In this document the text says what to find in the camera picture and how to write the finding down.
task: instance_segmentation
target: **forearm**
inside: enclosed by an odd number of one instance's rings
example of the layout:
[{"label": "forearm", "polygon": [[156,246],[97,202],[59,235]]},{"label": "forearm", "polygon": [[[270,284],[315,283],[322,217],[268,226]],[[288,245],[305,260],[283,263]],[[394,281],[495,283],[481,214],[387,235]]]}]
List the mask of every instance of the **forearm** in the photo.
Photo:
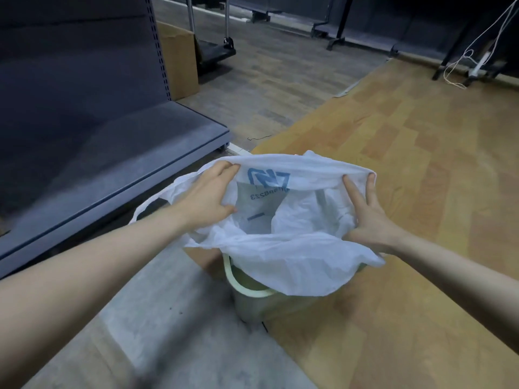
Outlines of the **forearm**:
[{"label": "forearm", "polygon": [[20,387],[172,240],[174,206],[0,281],[0,386]]},{"label": "forearm", "polygon": [[400,237],[392,248],[519,353],[519,281],[410,234]]}]

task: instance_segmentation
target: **person's right hand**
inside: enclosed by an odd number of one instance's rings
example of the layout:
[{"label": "person's right hand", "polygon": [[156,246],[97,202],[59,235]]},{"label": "person's right hand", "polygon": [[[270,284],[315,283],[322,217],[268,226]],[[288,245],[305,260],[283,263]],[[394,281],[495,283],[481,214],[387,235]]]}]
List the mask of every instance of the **person's right hand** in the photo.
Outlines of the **person's right hand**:
[{"label": "person's right hand", "polygon": [[342,182],[357,215],[357,227],[342,239],[362,244],[376,253],[394,254],[396,244],[407,232],[386,217],[377,199],[375,174],[370,173],[367,177],[366,200],[347,175],[342,177]]}]

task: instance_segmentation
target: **white plastic bag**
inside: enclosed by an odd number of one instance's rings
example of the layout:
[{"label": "white plastic bag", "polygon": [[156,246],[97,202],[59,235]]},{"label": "white plastic bag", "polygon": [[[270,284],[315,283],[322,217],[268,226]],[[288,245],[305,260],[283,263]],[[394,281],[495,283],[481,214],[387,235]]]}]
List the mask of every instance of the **white plastic bag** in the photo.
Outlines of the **white plastic bag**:
[{"label": "white plastic bag", "polygon": [[311,151],[214,160],[150,197],[131,222],[158,198],[175,202],[199,174],[221,160],[241,164],[223,199],[238,211],[183,235],[180,246],[219,248],[250,277],[287,295],[324,296],[347,283],[360,263],[384,264],[369,248],[341,240],[355,227],[341,176],[347,174],[365,194],[371,171]]}]

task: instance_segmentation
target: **hand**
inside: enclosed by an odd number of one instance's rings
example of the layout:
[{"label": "hand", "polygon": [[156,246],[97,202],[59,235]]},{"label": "hand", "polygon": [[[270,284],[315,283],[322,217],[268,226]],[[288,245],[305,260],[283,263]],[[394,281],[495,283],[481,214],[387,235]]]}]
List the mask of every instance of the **hand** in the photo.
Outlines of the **hand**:
[{"label": "hand", "polygon": [[208,227],[236,212],[232,205],[222,206],[222,199],[227,185],[239,169],[238,164],[218,161],[202,173],[184,196],[171,206],[177,215],[185,219],[186,232]]},{"label": "hand", "polygon": [[362,244],[376,253],[394,254],[394,247],[407,232],[386,217],[378,202],[375,174],[367,176],[366,200],[347,175],[342,177],[342,182],[357,214],[357,227],[342,239]]}]

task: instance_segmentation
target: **bucket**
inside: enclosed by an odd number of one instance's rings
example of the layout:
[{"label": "bucket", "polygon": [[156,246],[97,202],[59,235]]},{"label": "bucket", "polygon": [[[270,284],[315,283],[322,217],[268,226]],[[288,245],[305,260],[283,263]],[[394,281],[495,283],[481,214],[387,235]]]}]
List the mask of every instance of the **bucket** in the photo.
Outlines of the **bucket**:
[{"label": "bucket", "polygon": [[232,288],[236,314],[247,323],[269,320],[311,305],[317,297],[288,296],[259,283],[223,254],[225,276]]}]

